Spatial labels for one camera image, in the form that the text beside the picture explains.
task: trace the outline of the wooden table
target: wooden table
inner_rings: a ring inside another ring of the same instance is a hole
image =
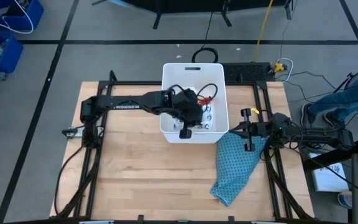
[[[97,92],[98,82],[82,83],[73,126],[81,125],[81,102]],[[114,86],[112,95],[141,95],[160,86]],[[227,86],[229,125],[242,118],[240,109],[255,107],[251,86]],[[282,83],[268,83],[274,113],[290,115]],[[260,91],[262,105],[263,94]],[[68,141],[64,160],[81,145]],[[159,129],[158,116],[141,110],[110,111],[93,204],[92,219],[136,220],[273,220],[266,166],[260,161],[249,182],[230,207],[219,203],[209,190],[216,180],[216,144],[169,144]],[[314,216],[300,156],[282,149],[282,163],[289,191]],[[59,209],[78,188],[85,150],[63,171],[58,194]],[[285,209],[278,190],[281,216]],[[85,193],[81,214],[85,214]]]

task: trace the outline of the white bin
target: white bin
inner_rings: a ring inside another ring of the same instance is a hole
[[[214,116],[210,129],[191,129],[189,139],[180,139],[179,130],[173,125],[175,120],[168,114],[160,115],[160,130],[169,143],[212,144],[216,143],[229,131],[229,116],[227,112],[226,86],[224,82],[223,66],[218,63],[166,63],[162,71],[162,89],[166,90],[174,84],[183,88],[199,91],[203,86],[214,83],[218,86],[218,93],[211,102]],[[203,90],[201,95],[213,96],[214,86]]]

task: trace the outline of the red clip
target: red clip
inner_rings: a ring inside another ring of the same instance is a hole
[[[208,105],[212,101],[212,97],[203,98],[202,100],[198,100],[198,104],[201,106]]]

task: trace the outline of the black cable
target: black cable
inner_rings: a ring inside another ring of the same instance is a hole
[[[204,40],[204,44],[201,47],[201,49],[204,48],[205,42],[208,39],[208,33],[209,33],[209,28],[211,27],[212,16],[213,16],[213,12],[211,12],[211,16],[209,17],[208,28],[206,29],[205,40]]]
[[[310,159],[312,162],[314,162],[315,164],[321,166],[321,167],[324,167],[326,168],[327,170],[331,171],[333,174],[335,174],[336,176],[338,176],[341,180],[345,181],[346,183],[348,183],[349,185],[353,186],[355,189],[358,190],[358,186],[354,185],[352,182],[346,180],[345,178],[343,178],[341,175],[337,174],[335,171],[333,171],[331,168],[329,168],[328,166],[324,166],[322,164],[320,164],[319,162],[317,162],[315,159],[311,158],[309,155],[307,155],[306,153],[304,153],[302,151],[303,148],[300,148],[300,152],[294,150],[295,152],[299,153],[299,154],[303,154],[304,156],[306,156],[307,159]]]
[[[303,141],[303,131],[301,130],[301,128],[299,127],[299,125],[295,124],[293,121],[291,121],[291,124],[294,125],[294,126],[296,126],[296,127],[298,128],[298,130],[299,130],[299,133],[301,134],[301,139],[299,140],[299,142],[298,142],[298,144],[296,145],[296,147],[291,147],[293,138],[294,138],[295,136],[292,136],[292,137],[291,137],[289,147],[290,147],[290,149],[294,149],[294,150],[295,150],[295,149],[299,148],[299,146],[302,144],[302,141]]]
[[[214,86],[214,87],[215,87],[215,93],[214,93],[214,95],[211,97],[211,100],[213,100],[213,99],[215,98],[215,96],[218,94],[218,86],[217,86],[215,83],[209,83],[209,84],[203,86],[203,87],[198,91],[197,97],[201,96],[200,93],[201,93],[205,88],[207,88],[208,86]]]
[[[233,11],[226,11],[226,15],[232,13]],[[214,12],[214,15],[221,15],[221,12]]]
[[[177,93],[176,93],[176,91],[174,90],[175,87],[178,87],[181,91],[185,91],[185,90],[183,89],[183,87],[180,86],[180,85],[178,85],[178,84],[174,84],[174,85],[170,86],[169,88],[167,88],[167,90],[168,90],[168,91],[172,91],[173,94],[176,95]]]
[[[281,42],[281,46],[280,46],[280,58],[282,58],[282,55],[283,55],[284,35],[285,35],[285,32],[287,31],[288,26],[290,25],[291,21],[293,20],[293,16],[295,14],[295,9],[296,9],[297,5],[298,5],[298,0],[296,0],[295,6],[293,7],[291,19],[288,21],[287,26],[285,26],[285,29],[283,31],[283,38],[282,38],[282,42]]]
[[[56,215],[59,214],[59,211],[57,209],[57,194],[59,191],[59,183],[60,183],[60,176],[62,175],[63,169],[66,167],[66,165],[68,164],[68,162],[74,158],[80,151],[81,149],[83,149],[83,146],[81,146],[79,149],[77,149],[62,165],[62,168],[60,168],[59,174],[57,175],[57,183],[56,183],[56,187],[55,187],[55,198],[53,200],[53,208],[55,209],[55,213]]]
[[[269,152],[269,155],[270,155],[270,150],[271,150],[271,148],[267,148],[267,149],[263,149],[260,153],[259,153],[259,159],[261,160],[261,161],[266,161],[266,159],[263,159],[262,158],[262,153],[265,151],[265,150],[268,150]],[[273,151],[273,153],[269,156],[269,158],[267,159],[267,160],[270,160],[270,159],[272,159],[273,158],[273,156],[274,156],[274,154],[275,154],[275,151]]]
[[[305,99],[310,99],[310,98],[314,98],[314,97],[318,97],[318,96],[324,96],[324,95],[327,95],[327,94],[330,94],[330,93],[333,93],[333,91],[318,94],[318,95],[315,95],[315,96],[309,96],[309,97],[306,97]],[[302,99],[299,99],[299,100],[290,100],[289,103],[295,103],[295,102],[299,102],[299,101],[302,101],[302,100],[305,100],[305,99],[302,98]]]
[[[205,44],[206,44],[206,40],[208,39],[208,33],[209,33],[209,28],[211,27],[211,21],[212,21],[212,15],[213,15],[213,12],[211,12],[211,17],[209,18],[209,23],[208,23],[208,28],[206,29],[206,34],[205,34],[205,40],[204,40],[204,44],[203,46],[197,50],[193,56],[191,57],[191,62],[192,63],[196,63],[196,57],[197,55],[202,52],[202,51],[209,51],[209,52],[212,52],[215,56],[215,59],[214,59],[214,62],[213,63],[217,63],[218,60],[219,60],[219,57],[218,57],[218,51],[215,50],[214,48],[212,47],[204,47]]]
[[[310,152],[310,153],[315,153],[315,152],[313,152],[313,151],[311,151],[310,149],[308,149],[306,146],[305,147],[302,147],[302,149],[306,149],[308,152]],[[319,149],[319,150],[326,150],[326,151],[328,151],[328,152],[331,152],[330,150],[328,150],[328,149],[323,149],[323,148],[321,148],[321,149]],[[348,167],[348,168],[352,168],[351,166],[348,166],[348,165],[346,165],[346,164],[343,164],[343,163],[341,163],[342,164],[342,166],[346,166],[346,167]]]
[[[356,115],[358,115],[358,112],[353,115],[353,117],[347,122],[347,124],[345,124],[345,127],[350,124],[350,122],[353,120],[354,117],[356,117]]]
[[[303,95],[303,100],[306,100],[307,102],[310,102],[310,103],[318,103],[318,102],[315,102],[315,101],[310,101],[310,100],[308,100],[308,99],[306,98],[306,96],[305,96],[305,93],[304,93],[302,87],[299,86],[298,84],[294,84],[294,83],[291,83],[291,82],[288,82],[288,81],[287,81],[286,83],[289,83],[289,84],[291,84],[291,85],[294,85],[294,86],[299,87],[299,89],[301,90],[302,95]],[[318,103],[318,104],[338,104],[338,103],[348,104],[348,103],[357,103],[357,102],[358,102],[358,100],[350,101],[350,102]]]
[[[291,76],[302,75],[302,74],[307,74],[307,75],[311,75],[311,76],[314,76],[314,77],[321,77],[328,83],[328,85],[330,85],[333,89],[336,89],[336,87],[331,82],[329,82],[328,79],[326,79],[326,77],[324,75],[317,75],[317,74],[311,73],[309,71],[303,71],[303,72],[292,73]],[[282,77],[284,75],[288,75],[288,74],[280,75],[280,76],[276,77],[276,79],[278,79],[278,78],[280,78],[280,77]]]

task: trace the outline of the sneaker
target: sneaker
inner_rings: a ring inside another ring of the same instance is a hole
[[[302,127],[305,127],[307,122],[309,122],[309,124],[311,125],[316,120],[316,115],[314,115],[313,113],[311,113],[309,111],[309,107],[310,107],[310,103],[307,103],[307,104],[303,105],[301,108],[301,126]]]
[[[323,114],[323,120],[334,128],[345,128],[345,122],[336,119],[332,112]]]

